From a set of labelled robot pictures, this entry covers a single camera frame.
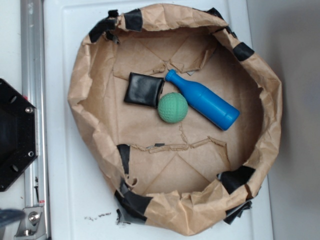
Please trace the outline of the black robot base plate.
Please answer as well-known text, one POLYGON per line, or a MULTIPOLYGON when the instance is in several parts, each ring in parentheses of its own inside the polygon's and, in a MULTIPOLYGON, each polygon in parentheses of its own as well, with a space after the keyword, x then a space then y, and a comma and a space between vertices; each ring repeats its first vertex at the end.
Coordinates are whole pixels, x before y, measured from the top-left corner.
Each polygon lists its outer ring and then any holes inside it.
POLYGON ((38 156, 36 108, 0 80, 0 191, 7 191, 38 156))

